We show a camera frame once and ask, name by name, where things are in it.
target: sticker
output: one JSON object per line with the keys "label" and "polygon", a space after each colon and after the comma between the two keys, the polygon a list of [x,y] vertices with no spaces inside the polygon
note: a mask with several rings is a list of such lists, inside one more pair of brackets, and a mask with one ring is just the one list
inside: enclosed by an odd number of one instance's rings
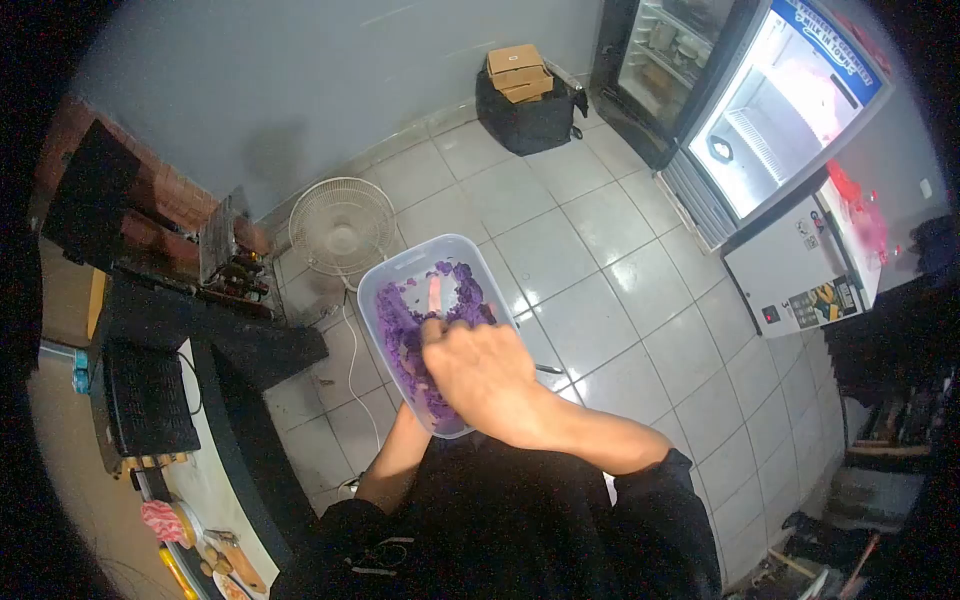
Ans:
{"label": "sticker", "polygon": [[840,276],[790,299],[800,329],[819,327],[857,312],[847,276]]}
{"label": "sticker", "polygon": [[810,218],[813,219],[813,226],[817,228],[817,233],[823,233],[824,222],[820,220],[820,213],[816,210],[811,210]]}
{"label": "sticker", "polygon": [[773,0],[771,9],[806,37],[817,54],[835,65],[836,74],[860,104],[866,106],[870,103],[882,82],[866,59],[853,48],[843,30],[834,28],[833,23],[806,0]]}

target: black shirt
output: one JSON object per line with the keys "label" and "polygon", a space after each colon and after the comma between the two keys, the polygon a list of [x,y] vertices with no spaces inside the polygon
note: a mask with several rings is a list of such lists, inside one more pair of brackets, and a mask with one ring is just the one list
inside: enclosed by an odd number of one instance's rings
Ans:
{"label": "black shirt", "polygon": [[690,461],[617,477],[473,433],[431,441],[390,516],[345,500],[277,576],[271,598],[719,598]]}

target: black garbage bag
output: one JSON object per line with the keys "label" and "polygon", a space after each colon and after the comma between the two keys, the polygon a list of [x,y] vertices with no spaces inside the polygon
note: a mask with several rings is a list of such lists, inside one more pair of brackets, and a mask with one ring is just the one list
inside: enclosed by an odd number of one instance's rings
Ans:
{"label": "black garbage bag", "polygon": [[553,73],[553,89],[536,102],[514,104],[499,92],[486,67],[477,73],[477,119],[504,148],[517,156],[543,152],[583,134],[573,125],[573,107],[587,118],[587,93]]}

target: purple dough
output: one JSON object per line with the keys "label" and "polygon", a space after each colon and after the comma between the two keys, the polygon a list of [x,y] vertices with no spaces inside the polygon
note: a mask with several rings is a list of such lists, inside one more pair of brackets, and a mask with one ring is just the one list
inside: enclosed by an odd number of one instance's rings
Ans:
{"label": "purple dough", "polygon": [[[471,327],[481,323],[496,323],[490,306],[483,302],[483,290],[473,279],[468,264],[457,263],[454,267],[448,262],[440,261],[436,268],[436,272],[428,272],[427,276],[449,276],[452,273],[458,283],[457,303],[446,312],[448,323],[460,319]],[[416,285],[416,282],[411,283],[412,280],[408,279],[407,285]],[[420,325],[437,314],[429,312],[424,315],[410,310],[400,295],[402,290],[403,288],[395,283],[388,283],[376,293],[375,301],[380,334],[385,341],[389,360],[398,373],[397,384],[403,386],[409,396],[414,396],[417,390],[423,389],[427,408],[437,421],[458,419],[456,411],[451,409],[441,396],[423,363]]]}

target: hand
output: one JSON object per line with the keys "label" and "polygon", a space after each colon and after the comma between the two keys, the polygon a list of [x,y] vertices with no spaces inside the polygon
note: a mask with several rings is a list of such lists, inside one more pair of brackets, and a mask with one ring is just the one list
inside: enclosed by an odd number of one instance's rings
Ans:
{"label": "hand", "polygon": [[426,368],[467,423],[516,447],[549,446],[553,416],[567,402],[537,382],[533,359],[509,325],[470,329],[428,319],[422,335]]}

